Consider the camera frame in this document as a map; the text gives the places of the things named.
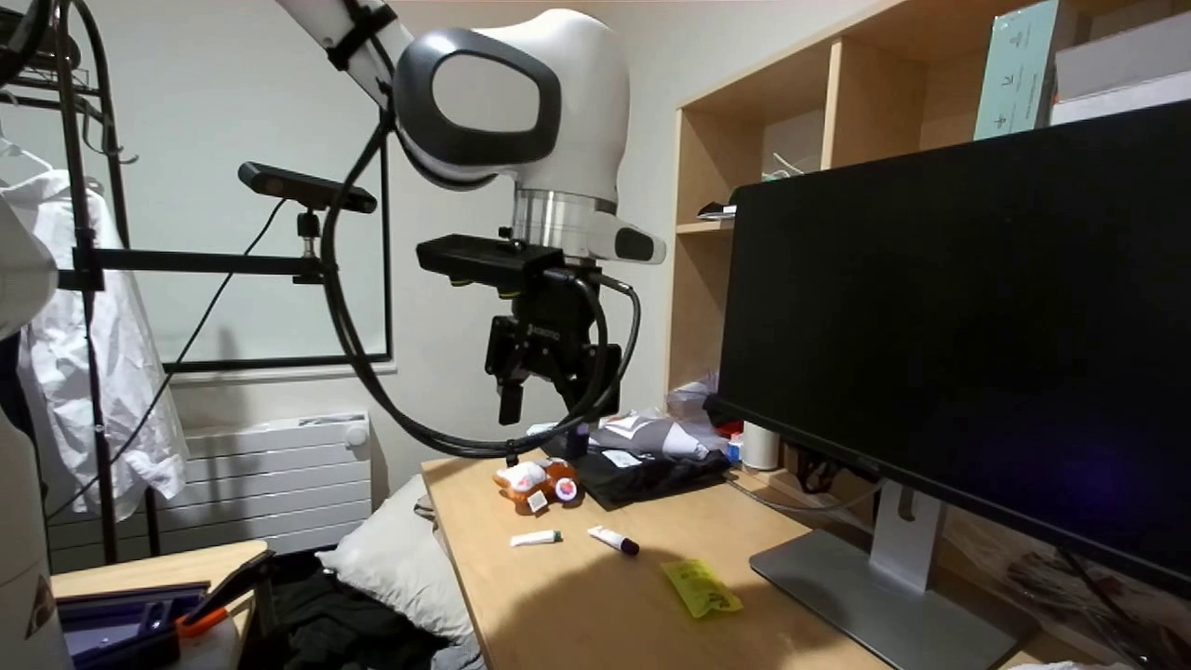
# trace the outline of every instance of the white cup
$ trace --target white cup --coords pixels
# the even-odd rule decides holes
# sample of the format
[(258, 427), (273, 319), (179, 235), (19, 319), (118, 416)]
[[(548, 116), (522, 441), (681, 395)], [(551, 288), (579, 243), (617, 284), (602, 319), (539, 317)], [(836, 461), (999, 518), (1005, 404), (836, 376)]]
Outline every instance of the white cup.
[(744, 420), (744, 468), (777, 468), (777, 432)]

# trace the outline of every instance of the white radiator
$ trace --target white radiator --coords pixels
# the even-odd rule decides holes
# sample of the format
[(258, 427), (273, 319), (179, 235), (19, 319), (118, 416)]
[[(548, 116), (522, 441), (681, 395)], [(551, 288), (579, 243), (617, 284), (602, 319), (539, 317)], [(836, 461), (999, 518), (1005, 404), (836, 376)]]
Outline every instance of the white radiator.
[[(187, 488), (155, 500), (160, 550), (267, 541), (273, 550), (333, 547), (374, 513), (367, 413), (267, 420), (187, 436)], [(53, 566), (101, 562), (101, 523), (50, 528)], [(118, 524), (118, 560), (149, 555), (146, 513)]]

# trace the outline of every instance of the marker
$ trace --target marker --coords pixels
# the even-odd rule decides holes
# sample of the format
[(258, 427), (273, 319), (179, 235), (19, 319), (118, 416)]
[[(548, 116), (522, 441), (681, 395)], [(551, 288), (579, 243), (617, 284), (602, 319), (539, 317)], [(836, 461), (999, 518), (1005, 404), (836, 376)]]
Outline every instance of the marker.
[(510, 538), (510, 547), (557, 542), (556, 528)]
[(620, 555), (641, 555), (641, 542), (632, 542), (629, 538), (615, 533), (615, 528), (602, 528), (602, 524), (593, 524), (587, 528), (598, 542), (620, 550)]

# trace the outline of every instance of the black cable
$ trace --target black cable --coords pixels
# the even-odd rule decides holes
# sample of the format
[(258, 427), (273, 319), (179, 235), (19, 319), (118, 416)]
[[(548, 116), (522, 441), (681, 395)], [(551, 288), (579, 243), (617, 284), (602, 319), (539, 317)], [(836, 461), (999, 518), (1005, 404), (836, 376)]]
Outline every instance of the black cable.
[(1163, 667), (1163, 660), (1154, 654), (1151, 640), (1146, 640), (1146, 627), (1139, 617), (1132, 617), (1091, 573), (1088, 566), (1058, 547), (1058, 555), (1068, 562), (1068, 569), (1088, 585), (1088, 591), (1112, 616), (1112, 621), (1124, 631), (1128, 644), (1132, 644), (1132, 664), (1139, 667)]
[[(362, 171), (374, 163), (374, 158), (381, 154), (381, 147), (386, 140), (391, 134), (391, 121), (393, 121), (393, 91), (391, 91), (391, 109), (381, 116), (367, 147), (362, 148), (362, 158), (355, 160), (355, 168), (345, 171), (342, 178), (342, 190), (326, 211), (326, 222), (323, 222), (323, 243), (320, 243), (320, 258), (323, 258), (323, 298), (326, 298), (326, 317), (334, 325), (334, 337), (339, 337), (339, 346), (355, 368), (355, 376), (366, 382), (366, 391), (374, 395), (374, 404), (391, 413), (414, 441), (442, 451), (442, 456), (455, 456), (455, 457), (510, 457), (510, 456), (524, 456), (534, 448), (542, 448), (566, 432), (573, 432), (578, 425), (593, 420), (587, 413), (596, 406), (602, 406), (617, 380), (624, 376), (629, 368), (629, 355), (620, 359), (620, 368), (615, 376), (606, 376), (606, 363), (596, 359), (596, 374), (593, 374), (593, 382), (584, 389), (579, 404), (548, 432), (534, 432), (534, 436), (522, 436), (522, 441), (504, 441), (504, 443), (485, 443), (485, 441), (459, 441), (459, 436), (447, 436), (447, 432), (434, 432), (419, 420), (414, 420), (408, 413), (402, 413), (391, 395), (385, 391), (385, 382), (376, 380), (367, 359), (366, 359), (366, 346), (362, 346), (362, 337), (355, 329), (355, 317), (351, 317), (351, 305), (345, 305), (345, 293), (342, 293), (342, 284), (339, 284), (339, 261), (334, 261), (334, 231), (339, 231), (339, 211), (342, 211), (342, 198), (355, 190), (355, 181), (362, 178)], [(573, 271), (573, 270), (557, 270), (557, 271), (570, 271), (570, 281), (579, 288), (579, 293), (587, 298), (593, 314), (596, 314), (596, 330), (598, 330), (598, 349), (606, 346), (606, 317), (602, 317), (602, 305), (596, 298), (596, 292)]]
[[(287, 198), (280, 204), (273, 204), (264, 229), (254, 235), (254, 243), (243, 250), (243, 258), (249, 258), (262, 237), (273, 231), (276, 217), (283, 211)], [(197, 343), (202, 329), (211, 319), (227, 284), (236, 281), (236, 271), (222, 277), (222, 284), (215, 288), (215, 293), (210, 298), (204, 314), (197, 317), (197, 325), (190, 329), (176, 366), (187, 363), (190, 346)], [(164, 374), (164, 380), (155, 382), (142, 420), (134, 425), (134, 432), (118, 443), (118, 451), (113, 456), (113, 461), (118, 461), (142, 436), (142, 427), (149, 425), (154, 410), (160, 406), (164, 391), (171, 389), (176, 374)], [(72, 510), (92, 485), (101, 485), (101, 478), (88, 478), (67, 502), (58, 502), (53, 513), (46, 513), (46, 523), (58, 518), (62, 510)]]
[(641, 293), (638, 293), (629, 284), (617, 284), (617, 281), (609, 281), (609, 277), (598, 277), (598, 284), (609, 288), (609, 292), (617, 292), (617, 293), (624, 293), (629, 305), (632, 305), (629, 339), (624, 339), (624, 359), (620, 359), (617, 376), (609, 380), (609, 382), (617, 389), (617, 382), (624, 380), (624, 374), (629, 374), (629, 363), (632, 363), (638, 339), (641, 339)]

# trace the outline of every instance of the white lab coat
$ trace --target white lab coat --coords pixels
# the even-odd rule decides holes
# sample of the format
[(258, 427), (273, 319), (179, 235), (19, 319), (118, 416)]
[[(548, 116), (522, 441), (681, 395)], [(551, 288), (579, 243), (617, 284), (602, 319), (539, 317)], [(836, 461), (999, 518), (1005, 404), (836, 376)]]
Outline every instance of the white lab coat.
[[(76, 270), (76, 207), (67, 171), (40, 171), (27, 181), (0, 188), (0, 198), (31, 222), (58, 270)], [(97, 247), (114, 250), (118, 231), (108, 203), (92, 190), (86, 198)], [(106, 436), (114, 456), (137, 427), (164, 380), (134, 277), (106, 271), (106, 292), (92, 302), (92, 346), (101, 366)], [(57, 292), (57, 298), (27, 325), (24, 389), (31, 395), (39, 441), (46, 443), (50, 436), (72, 478), (88, 485), (97, 478), (97, 451), (88, 432), (92, 406), (79, 292)], [(113, 461), (114, 518), (123, 523), (137, 510), (146, 485), (164, 500), (176, 500), (182, 488), (182, 457), (187, 441), (176, 404), (164, 391), (137, 443)], [(76, 510), (88, 505), (97, 505), (97, 488), (76, 502)]]

